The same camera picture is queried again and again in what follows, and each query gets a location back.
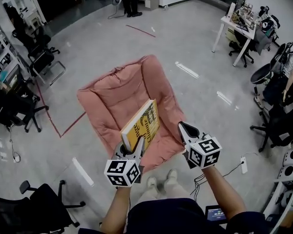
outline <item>book cover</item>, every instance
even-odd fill
[[[121,131],[125,147],[134,150],[139,137],[143,136],[146,150],[159,127],[156,100],[148,100]]]

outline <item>shoe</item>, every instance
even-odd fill
[[[147,186],[148,188],[150,188],[150,187],[152,187],[152,186],[157,187],[157,179],[156,179],[156,177],[149,177],[149,178],[147,179],[146,186]]]
[[[178,173],[176,169],[171,169],[167,175],[167,179],[174,178],[177,180]]]
[[[139,17],[139,16],[142,16],[142,12],[137,12],[136,14],[132,15],[133,18]]]
[[[261,100],[258,98],[258,96],[254,97],[254,102],[256,103],[256,105],[260,108],[260,109],[264,109],[263,103],[261,102]]]

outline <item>cable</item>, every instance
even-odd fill
[[[116,15],[117,14],[117,6],[116,6],[116,12],[113,14],[113,15],[111,15],[111,16],[109,16],[107,19],[113,19],[113,18],[122,18],[122,17],[124,17],[126,14],[124,13],[122,16],[118,16],[118,17],[114,17],[114,15]]]
[[[14,161],[15,161],[16,163],[20,163],[20,161],[21,161],[21,156],[20,156],[17,152],[14,152],[14,148],[13,148],[12,128],[8,128],[8,127],[7,127],[7,129],[8,129],[8,131],[10,132],[10,142],[11,142],[11,144],[12,144],[12,157],[13,157],[13,159],[14,159]]]
[[[223,177],[228,176],[230,173],[232,173],[234,170],[236,170],[240,165],[242,165],[243,162],[241,162],[237,167],[233,168],[229,173],[227,173],[226,175],[223,175]],[[207,180],[203,181],[202,183],[199,183],[200,181],[202,181],[205,178],[205,175],[202,174],[200,176],[198,176],[197,178],[194,179],[194,184],[195,184],[195,189],[193,190],[193,192],[190,194],[192,195],[194,193],[194,200],[196,201],[197,196],[199,194],[200,191],[200,186],[203,185],[204,183],[207,182]]]

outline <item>white desk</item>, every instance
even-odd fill
[[[254,39],[256,27],[254,27],[253,30],[250,29],[250,28],[248,28],[249,29],[249,32],[247,32],[247,31],[245,31],[243,29],[238,28],[238,25],[235,24],[233,21],[231,21],[230,18],[227,18],[227,17],[221,18],[220,29],[219,29],[219,32],[218,32],[218,35],[217,35],[217,39],[216,39],[216,42],[215,42],[215,44],[213,46],[213,50],[212,50],[213,53],[215,53],[216,46],[217,46],[217,44],[219,42],[219,39],[221,37],[221,34],[222,34],[223,30],[224,30],[225,24],[228,27],[230,27],[230,28],[232,28],[232,29],[240,32],[241,34],[243,34],[244,36],[246,36],[248,38],[247,41],[246,41],[246,43],[244,44],[244,46],[243,46],[240,54],[238,55],[237,59],[233,63],[233,65],[235,67],[236,64],[238,63],[238,61],[241,59],[241,57],[242,57],[244,51],[246,50],[248,44],[250,43],[250,41]]]

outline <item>pink floor cushion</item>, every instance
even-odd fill
[[[148,99],[156,99],[160,128],[141,165],[152,170],[184,150],[178,123],[185,116],[163,68],[154,55],[114,68],[77,92],[89,120],[112,157],[120,130]]]

